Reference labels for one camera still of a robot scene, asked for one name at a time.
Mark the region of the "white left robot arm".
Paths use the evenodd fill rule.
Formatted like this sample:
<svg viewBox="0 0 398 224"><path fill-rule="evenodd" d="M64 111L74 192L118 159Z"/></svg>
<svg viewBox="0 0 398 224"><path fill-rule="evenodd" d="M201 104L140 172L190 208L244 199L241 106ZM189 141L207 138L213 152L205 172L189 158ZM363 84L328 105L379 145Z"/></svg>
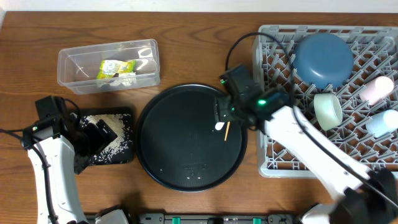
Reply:
<svg viewBox="0 0 398 224"><path fill-rule="evenodd" d="M66 102L59 96L37 100L39 119L22 131L21 143L34 168L38 223L130 223L120 205L92 219L84 214L75 176L118 135L102 119L84 124L79 111L68 112Z"/></svg>

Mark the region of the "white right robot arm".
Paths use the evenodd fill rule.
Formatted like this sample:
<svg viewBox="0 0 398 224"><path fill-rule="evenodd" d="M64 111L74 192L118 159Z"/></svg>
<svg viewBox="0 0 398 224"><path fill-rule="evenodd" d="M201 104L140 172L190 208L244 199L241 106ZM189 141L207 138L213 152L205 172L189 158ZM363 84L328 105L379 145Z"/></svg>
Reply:
<svg viewBox="0 0 398 224"><path fill-rule="evenodd" d="M259 130L295 156L323 184L332 204L318 203L297 223L391 223L397 219L397 189L391 171L374 172L319 132L283 91L255 82L244 65L220 76L227 96L215 101L217 122L237 121Z"/></svg>

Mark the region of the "white rice pile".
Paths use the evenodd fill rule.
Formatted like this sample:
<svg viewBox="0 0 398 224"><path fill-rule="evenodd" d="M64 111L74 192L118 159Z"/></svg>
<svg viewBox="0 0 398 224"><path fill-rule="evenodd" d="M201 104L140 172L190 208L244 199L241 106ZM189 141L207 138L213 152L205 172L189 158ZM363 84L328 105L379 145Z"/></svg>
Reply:
<svg viewBox="0 0 398 224"><path fill-rule="evenodd" d="M90 165L111 165L130 162L134 158L132 151L131 127L128 125L130 114L97 114L83 117L84 124L97 123L103 119L118 135L105 149L91 157Z"/></svg>

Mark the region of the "mint green bowl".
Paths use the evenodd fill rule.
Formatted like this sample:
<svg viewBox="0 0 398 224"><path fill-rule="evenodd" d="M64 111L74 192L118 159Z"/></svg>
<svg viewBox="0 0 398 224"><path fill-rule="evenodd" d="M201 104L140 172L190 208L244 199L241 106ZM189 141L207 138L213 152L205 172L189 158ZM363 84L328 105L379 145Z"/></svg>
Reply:
<svg viewBox="0 0 398 224"><path fill-rule="evenodd" d="M316 94L313 99L315 116L320 127L327 131L339 126L343 112L338 98L332 93Z"/></svg>

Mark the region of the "blue plate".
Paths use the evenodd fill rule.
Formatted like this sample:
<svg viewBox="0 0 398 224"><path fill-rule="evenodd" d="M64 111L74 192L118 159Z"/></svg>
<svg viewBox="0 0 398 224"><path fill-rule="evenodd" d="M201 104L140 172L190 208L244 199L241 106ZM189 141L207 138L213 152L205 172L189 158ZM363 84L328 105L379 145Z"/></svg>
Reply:
<svg viewBox="0 0 398 224"><path fill-rule="evenodd" d="M344 84L354 67L349 45L341 38L327 33L306 36L299 42L293 61L297 75L308 84L324 89Z"/></svg>

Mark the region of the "wooden chopstick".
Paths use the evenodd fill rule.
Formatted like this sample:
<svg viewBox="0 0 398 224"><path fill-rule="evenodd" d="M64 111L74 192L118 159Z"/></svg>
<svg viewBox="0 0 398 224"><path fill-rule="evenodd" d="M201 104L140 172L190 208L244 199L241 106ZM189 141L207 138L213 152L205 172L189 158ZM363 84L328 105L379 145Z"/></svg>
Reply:
<svg viewBox="0 0 398 224"><path fill-rule="evenodd" d="M224 141L227 141L228 134L229 134L229 128L230 128L230 121L228 121L226 123L226 131L225 131L225 135L224 135Z"/></svg>

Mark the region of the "light blue cup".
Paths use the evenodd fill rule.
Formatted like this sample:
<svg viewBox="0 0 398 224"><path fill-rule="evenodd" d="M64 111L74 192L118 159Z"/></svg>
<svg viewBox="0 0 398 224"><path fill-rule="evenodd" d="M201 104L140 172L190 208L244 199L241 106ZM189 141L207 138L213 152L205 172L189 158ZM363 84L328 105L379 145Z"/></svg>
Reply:
<svg viewBox="0 0 398 224"><path fill-rule="evenodd" d="M395 131L397 129L397 111L387 110L375 114L371 117L370 122L366 124L366 129L368 133L373 134L375 138Z"/></svg>

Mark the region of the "pale pink cup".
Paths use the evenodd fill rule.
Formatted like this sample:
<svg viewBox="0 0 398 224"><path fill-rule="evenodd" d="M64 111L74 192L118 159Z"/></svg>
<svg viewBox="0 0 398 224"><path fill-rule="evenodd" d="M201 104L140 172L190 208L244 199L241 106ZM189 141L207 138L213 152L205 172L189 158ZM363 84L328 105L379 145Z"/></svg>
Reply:
<svg viewBox="0 0 398 224"><path fill-rule="evenodd" d="M375 105L387 97L393 89L394 82L388 77L381 76L365 84L365 88L359 94L359 97L361 100L367 101L369 105Z"/></svg>

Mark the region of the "round black serving tray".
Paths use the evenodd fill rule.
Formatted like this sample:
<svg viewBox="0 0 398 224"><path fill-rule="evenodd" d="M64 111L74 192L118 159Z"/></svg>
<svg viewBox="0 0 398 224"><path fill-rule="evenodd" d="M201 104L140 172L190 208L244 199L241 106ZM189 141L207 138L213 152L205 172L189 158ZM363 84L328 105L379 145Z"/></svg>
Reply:
<svg viewBox="0 0 398 224"><path fill-rule="evenodd" d="M212 86L173 86L155 96L137 122L136 153L159 184L181 192L200 192L222 184L241 164L248 132L231 123L215 129L213 103L224 93Z"/></svg>

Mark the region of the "rectangular black tray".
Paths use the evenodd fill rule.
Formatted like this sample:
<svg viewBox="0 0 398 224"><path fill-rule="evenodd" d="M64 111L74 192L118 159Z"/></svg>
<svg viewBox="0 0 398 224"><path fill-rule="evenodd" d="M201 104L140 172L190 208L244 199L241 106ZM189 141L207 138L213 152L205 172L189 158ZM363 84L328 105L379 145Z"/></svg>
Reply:
<svg viewBox="0 0 398 224"><path fill-rule="evenodd" d="M88 166L122 164L134 158L133 111L128 107L76 110L71 118L83 132L74 145L75 172Z"/></svg>

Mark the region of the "yellow green snack wrapper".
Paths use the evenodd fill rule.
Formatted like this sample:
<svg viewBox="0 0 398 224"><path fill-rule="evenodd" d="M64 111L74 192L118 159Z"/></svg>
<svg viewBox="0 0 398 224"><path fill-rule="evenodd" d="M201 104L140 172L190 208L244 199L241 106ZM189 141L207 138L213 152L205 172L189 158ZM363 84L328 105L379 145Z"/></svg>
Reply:
<svg viewBox="0 0 398 224"><path fill-rule="evenodd" d="M102 60L96 79L113 78L115 74L131 73L134 70L135 64L135 60L127 62L120 60Z"/></svg>

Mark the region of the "white plastic spoon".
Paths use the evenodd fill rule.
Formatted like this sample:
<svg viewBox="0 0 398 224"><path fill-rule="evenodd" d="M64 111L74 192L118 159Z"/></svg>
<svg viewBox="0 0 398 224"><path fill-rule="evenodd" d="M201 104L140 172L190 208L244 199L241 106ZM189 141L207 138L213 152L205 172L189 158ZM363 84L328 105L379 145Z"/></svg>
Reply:
<svg viewBox="0 0 398 224"><path fill-rule="evenodd" d="M224 123L223 123L223 122L217 122L217 123L215 124L215 129L216 129L217 131L222 130L222 129L223 129L223 126L224 126Z"/></svg>

